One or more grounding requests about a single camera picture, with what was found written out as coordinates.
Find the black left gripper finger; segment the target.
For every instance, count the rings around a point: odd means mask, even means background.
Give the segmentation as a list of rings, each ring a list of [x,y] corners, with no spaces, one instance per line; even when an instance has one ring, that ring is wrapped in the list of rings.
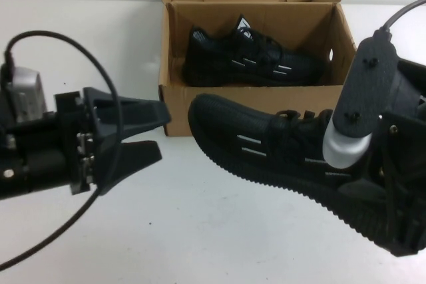
[[[118,116],[112,95],[92,87],[84,88],[83,94],[93,134],[103,139],[115,139]],[[121,96],[118,101],[122,112],[122,140],[165,126],[171,121],[164,102]]]
[[[129,176],[162,159],[157,142],[152,140],[122,143],[119,156],[112,149],[95,160],[95,184],[103,196]]]

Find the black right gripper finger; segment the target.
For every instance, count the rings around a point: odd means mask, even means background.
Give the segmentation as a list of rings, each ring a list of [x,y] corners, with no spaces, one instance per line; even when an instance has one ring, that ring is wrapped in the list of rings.
[[[385,249],[396,257],[416,255],[425,249],[425,195],[392,177],[386,178],[385,190]]]
[[[353,205],[398,207],[397,198],[389,193],[385,180],[359,178],[345,182],[337,189],[339,194],[338,206],[349,208]]]

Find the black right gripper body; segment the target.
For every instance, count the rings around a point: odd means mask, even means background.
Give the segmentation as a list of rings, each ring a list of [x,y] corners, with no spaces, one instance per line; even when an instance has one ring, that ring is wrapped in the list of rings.
[[[379,62],[385,82],[378,142],[386,177],[425,183],[425,67],[399,58]]]

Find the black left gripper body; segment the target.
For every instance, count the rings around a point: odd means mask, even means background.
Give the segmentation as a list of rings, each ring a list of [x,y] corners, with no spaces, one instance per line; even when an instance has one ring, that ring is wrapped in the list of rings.
[[[36,120],[19,118],[12,94],[1,94],[1,199],[61,186],[79,194],[98,184],[99,94],[93,87],[58,94],[57,111]]]

